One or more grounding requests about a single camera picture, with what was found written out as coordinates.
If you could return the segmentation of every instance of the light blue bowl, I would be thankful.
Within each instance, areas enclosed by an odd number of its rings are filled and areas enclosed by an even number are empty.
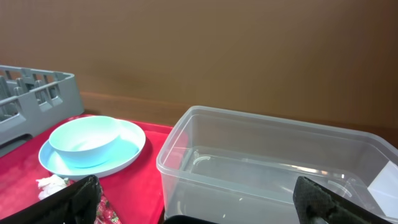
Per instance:
[[[116,119],[90,116],[59,126],[49,143],[68,166],[93,167],[111,158],[111,148],[120,140],[119,132]]]

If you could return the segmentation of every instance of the red surface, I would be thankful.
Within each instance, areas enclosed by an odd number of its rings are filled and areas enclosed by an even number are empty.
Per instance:
[[[39,150],[66,119],[0,158],[0,219],[39,201],[37,179],[52,174],[39,163]],[[156,157],[172,127],[135,122],[147,137],[139,157],[127,168],[99,181],[122,223],[155,224],[162,213],[163,192]]]

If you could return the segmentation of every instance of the gray dish rack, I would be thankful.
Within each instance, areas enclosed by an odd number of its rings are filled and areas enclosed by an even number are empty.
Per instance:
[[[74,74],[0,65],[0,157],[82,112]]]

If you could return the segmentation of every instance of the clear plastic container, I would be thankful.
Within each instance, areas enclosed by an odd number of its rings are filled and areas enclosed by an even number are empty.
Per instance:
[[[298,223],[306,176],[398,223],[398,151],[370,133],[194,106],[157,157],[165,216],[215,223]]]

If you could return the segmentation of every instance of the plate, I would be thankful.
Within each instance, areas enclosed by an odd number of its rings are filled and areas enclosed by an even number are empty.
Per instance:
[[[113,147],[112,158],[105,163],[93,167],[78,168],[66,165],[54,148],[46,141],[39,151],[40,164],[53,174],[80,180],[88,175],[106,177],[121,171],[137,159],[145,144],[145,133],[136,124],[118,120],[121,124],[120,141]]]

